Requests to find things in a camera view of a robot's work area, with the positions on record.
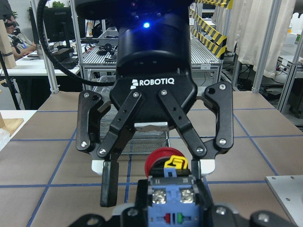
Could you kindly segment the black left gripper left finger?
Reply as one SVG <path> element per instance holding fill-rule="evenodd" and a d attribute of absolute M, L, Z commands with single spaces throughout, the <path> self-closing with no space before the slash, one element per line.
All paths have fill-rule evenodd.
<path fill-rule="evenodd" d="M 148 181 L 139 180 L 135 201 L 116 206 L 111 217 L 89 213 L 73 221 L 71 227 L 147 227 Z"/>

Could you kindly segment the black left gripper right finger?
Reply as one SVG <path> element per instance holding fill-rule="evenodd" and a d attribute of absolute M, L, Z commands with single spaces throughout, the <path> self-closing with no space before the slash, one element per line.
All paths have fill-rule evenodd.
<path fill-rule="evenodd" d="M 199 227 L 292 227 L 293 224 L 279 215 L 260 210 L 249 219 L 228 205 L 216 205 L 202 180 L 196 180 Z"/>

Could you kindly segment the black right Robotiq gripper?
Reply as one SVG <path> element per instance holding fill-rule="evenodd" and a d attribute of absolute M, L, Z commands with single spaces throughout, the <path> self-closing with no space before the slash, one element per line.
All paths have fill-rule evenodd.
<path fill-rule="evenodd" d="M 218 82 L 197 86 L 191 77 L 190 31 L 188 14 L 164 14 L 123 18 L 117 21 L 118 53 L 116 82 L 110 99 L 119 123 L 110 126 L 116 135 L 130 123 L 167 122 L 177 130 L 192 155 L 192 174 L 196 179 L 215 170 L 215 157 L 233 146 L 232 85 Z M 215 137 L 202 142 L 185 112 L 195 101 L 204 102 L 216 116 Z M 113 207 L 117 201 L 121 155 L 111 147 L 109 154 L 98 156 L 99 120 L 109 111 L 109 97 L 82 91 L 78 102 L 76 148 L 90 154 L 91 169 L 102 177 L 100 205 Z"/>

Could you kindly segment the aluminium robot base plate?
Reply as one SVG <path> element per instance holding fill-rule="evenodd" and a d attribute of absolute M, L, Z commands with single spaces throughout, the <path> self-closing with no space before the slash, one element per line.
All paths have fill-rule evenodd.
<path fill-rule="evenodd" d="M 266 176 L 271 191 L 281 204 L 289 219 L 303 226 L 303 176 Z"/>

